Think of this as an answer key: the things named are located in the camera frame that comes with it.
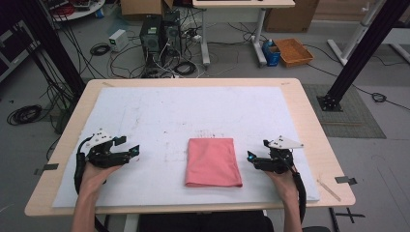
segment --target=desk leg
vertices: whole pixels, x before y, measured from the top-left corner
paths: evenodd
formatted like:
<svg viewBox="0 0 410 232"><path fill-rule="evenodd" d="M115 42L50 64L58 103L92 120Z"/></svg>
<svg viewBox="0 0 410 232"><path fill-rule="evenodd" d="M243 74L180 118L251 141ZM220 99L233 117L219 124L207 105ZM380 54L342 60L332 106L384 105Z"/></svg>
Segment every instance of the desk leg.
<svg viewBox="0 0 410 232"><path fill-rule="evenodd" d="M206 42L206 10L202 11L202 37L201 37L201 52L202 52L202 64L205 66L205 70L211 64L209 59L208 44Z"/></svg>
<svg viewBox="0 0 410 232"><path fill-rule="evenodd" d="M135 232L138 228L139 214L127 215L124 232Z"/></svg>
<svg viewBox="0 0 410 232"><path fill-rule="evenodd" d="M260 38L260 33L262 32L263 19L265 18L265 13L266 13L265 8L260 9L259 17L257 19L256 34L251 37L253 48L255 49L257 58L259 60L259 68L262 68L266 66L267 64L265 55L263 55L263 52L262 52L262 47L260 46L260 43L259 43L259 38Z"/></svg>

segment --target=black strap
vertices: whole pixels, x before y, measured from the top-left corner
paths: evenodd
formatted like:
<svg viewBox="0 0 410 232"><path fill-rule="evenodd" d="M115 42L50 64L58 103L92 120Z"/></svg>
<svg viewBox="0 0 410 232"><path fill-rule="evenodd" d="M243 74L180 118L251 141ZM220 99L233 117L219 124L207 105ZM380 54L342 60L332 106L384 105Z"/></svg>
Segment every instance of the black strap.
<svg viewBox="0 0 410 232"><path fill-rule="evenodd" d="M296 189L299 192L299 216L301 223L304 221L305 212L307 209L307 191L305 190L304 182L302 181L301 174L299 172L292 173L293 181L295 182Z"/></svg>

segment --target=pink cloth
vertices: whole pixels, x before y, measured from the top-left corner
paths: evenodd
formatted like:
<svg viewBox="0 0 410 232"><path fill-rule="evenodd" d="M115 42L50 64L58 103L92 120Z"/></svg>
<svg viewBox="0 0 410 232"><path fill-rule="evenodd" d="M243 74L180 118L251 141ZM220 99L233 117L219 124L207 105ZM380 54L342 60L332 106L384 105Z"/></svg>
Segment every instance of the pink cloth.
<svg viewBox="0 0 410 232"><path fill-rule="evenodd" d="M191 138L187 187L241 187L232 138Z"/></svg>

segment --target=hand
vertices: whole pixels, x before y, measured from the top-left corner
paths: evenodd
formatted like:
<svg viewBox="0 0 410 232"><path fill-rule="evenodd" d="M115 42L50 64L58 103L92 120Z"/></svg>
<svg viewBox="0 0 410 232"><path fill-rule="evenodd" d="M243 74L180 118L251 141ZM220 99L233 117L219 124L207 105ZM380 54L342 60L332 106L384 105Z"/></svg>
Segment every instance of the hand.
<svg viewBox="0 0 410 232"><path fill-rule="evenodd" d="M292 172L290 170L278 174L275 172L265 171L277 187L278 195L283 202L298 201L298 190L293 181Z"/></svg>
<svg viewBox="0 0 410 232"><path fill-rule="evenodd" d="M108 178L108 176L121 167L122 165L99 168L90 162L87 162L85 164L85 171L82 176L80 191L87 190L88 193L98 193L103 182Z"/></svg>

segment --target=black metal pole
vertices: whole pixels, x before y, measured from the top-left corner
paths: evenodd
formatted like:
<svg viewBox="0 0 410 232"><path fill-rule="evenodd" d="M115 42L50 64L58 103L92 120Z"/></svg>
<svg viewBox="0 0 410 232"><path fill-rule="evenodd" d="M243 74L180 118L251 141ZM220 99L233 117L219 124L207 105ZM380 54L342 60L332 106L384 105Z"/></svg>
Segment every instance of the black metal pole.
<svg viewBox="0 0 410 232"><path fill-rule="evenodd" d="M334 111L339 107L343 95L362 71L374 51L390 33L394 24L407 10L409 4L410 0L386 1L329 92L325 97L318 97L322 110Z"/></svg>
<svg viewBox="0 0 410 232"><path fill-rule="evenodd" d="M63 76L77 102L85 89L78 70L75 68L66 49L44 15L44 10L39 0L14 0L12 1L16 14L21 14L24 23L30 29L36 40L39 40L54 65Z"/></svg>

